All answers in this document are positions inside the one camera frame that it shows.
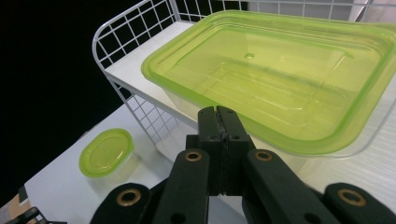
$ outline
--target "metal grid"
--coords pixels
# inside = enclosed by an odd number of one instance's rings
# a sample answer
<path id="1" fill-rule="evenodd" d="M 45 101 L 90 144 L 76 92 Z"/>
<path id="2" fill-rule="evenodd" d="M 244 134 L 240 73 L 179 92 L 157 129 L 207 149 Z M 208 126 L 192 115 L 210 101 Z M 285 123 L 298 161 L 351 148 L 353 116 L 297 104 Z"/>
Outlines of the metal grid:
<path id="1" fill-rule="evenodd" d="M 92 41 L 92 53 L 110 84 L 154 144 L 180 121 L 127 90 L 121 82 L 109 78 L 106 68 L 176 21 L 197 22 L 226 9 L 329 20 L 396 22 L 394 0 L 145 0 L 136 4 L 97 30 Z"/>

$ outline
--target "wire basket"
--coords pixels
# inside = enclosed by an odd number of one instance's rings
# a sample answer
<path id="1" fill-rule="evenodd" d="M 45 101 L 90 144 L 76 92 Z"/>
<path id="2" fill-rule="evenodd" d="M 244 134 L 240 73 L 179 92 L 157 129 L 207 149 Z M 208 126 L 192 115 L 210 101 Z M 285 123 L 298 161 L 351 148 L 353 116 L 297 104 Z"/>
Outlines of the wire basket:
<path id="1" fill-rule="evenodd" d="M 195 23 L 207 15 L 226 9 L 328 20 L 396 22 L 396 3 L 391 0 L 145 0 L 125 10 L 97 30 L 92 41 L 93 57 L 121 100 L 157 147 L 166 142 L 175 127 L 182 127 L 171 140 L 168 140 L 172 144 L 179 142 L 179 149 L 171 153 L 171 159 L 183 149 L 185 134 L 196 132 L 196 121 L 161 100 L 147 95 L 134 84 L 114 77 L 109 68 L 117 66 L 120 60 L 129 57 L 132 52 L 139 50 L 144 43 L 175 22 Z M 128 60 L 130 63 L 139 62 L 133 57 L 129 57 Z M 140 64 L 137 63 L 135 67 L 139 69 Z"/>

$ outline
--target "small green dish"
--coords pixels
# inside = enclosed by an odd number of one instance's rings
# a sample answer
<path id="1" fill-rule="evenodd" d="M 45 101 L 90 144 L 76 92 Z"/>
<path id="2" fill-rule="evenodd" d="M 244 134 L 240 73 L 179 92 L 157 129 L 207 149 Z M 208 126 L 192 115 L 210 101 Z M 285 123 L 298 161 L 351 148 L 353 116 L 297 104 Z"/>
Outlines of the small green dish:
<path id="1" fill-rule="evenodd" d="M 79 169 L 87 177 L 104 177 L 117 170 L 133 151 L 134 143 L 127 131 L 109 129 L 82 150 Z"/>

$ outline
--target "oval plastic dish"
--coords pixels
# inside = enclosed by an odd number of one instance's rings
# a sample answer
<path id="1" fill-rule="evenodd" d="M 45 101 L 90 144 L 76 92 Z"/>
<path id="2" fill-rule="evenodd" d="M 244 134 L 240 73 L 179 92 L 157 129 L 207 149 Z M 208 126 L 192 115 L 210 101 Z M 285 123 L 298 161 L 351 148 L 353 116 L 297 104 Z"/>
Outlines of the oval plastic dish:
<path id="1" fill-rule="evenodd" d="M 98 134 L 81 152 L 79 168 L 87 177 L 104 177 L 119 168 L 134 150 L 131 135 L 123 129 Z"/>
<path id="2" fill-rule="evenodd" d="M 221 11 L 143 62 L 181 111 L 224 105 L 264 142 L 300 155 L 361 133 L 396 71 L 396 25 Z"/>

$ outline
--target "white wire rack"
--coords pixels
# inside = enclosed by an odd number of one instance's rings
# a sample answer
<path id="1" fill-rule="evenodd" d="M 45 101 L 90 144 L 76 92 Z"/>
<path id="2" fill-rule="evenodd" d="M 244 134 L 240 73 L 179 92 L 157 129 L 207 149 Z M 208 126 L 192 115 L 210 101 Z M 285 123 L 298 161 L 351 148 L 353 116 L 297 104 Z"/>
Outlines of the white wire rack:
<path id="1" fill-rule="evenodd" d="M 142 77 L 140 64 L 145 55 L 148 55 L 149 50 L 155 49 L 156 45 L 160 45 L 161 42 L 165 43 L 166 38 L 172 38 L 177 32 L 182 32 L 205 16 L 225 9 L 253 10 L 356 22 L 396 21 L 396 2 L 394 0 L 141 1 L 97 30 L 92 41 L 92 53 L 110 84 L 134 117 L 139 120 L 141 127 L 154 144 L 159 144 L 176 126 L 180 125 L 191 127 L 191 129 L 187 129 L 188 131 L 182 131 L 184 135 L 179 138 L 184 139 L 186 132 L 195 130 L 196 121 L 178 111 L 171 104 L 165 103 L 163 91 L 157 95 L 149 94 L 144 91 L 145 86 L 149 85 L 147 82 L 139 84 L 138 81 L 126 80 L 127 78 L 124 77 Z M 181 28 L 181 31 L 180 29 L 177 29 L 176 32 L 167 31 L 175 23 L 186 25 Z M 163 33 L 166 32 L 174 34 L 164 35 Z M 116 70 L 122 70 L 122 67 L 126 66 L 125 64 L 128 64 L 129 68 L 134 71 L 115 75 Z"/>

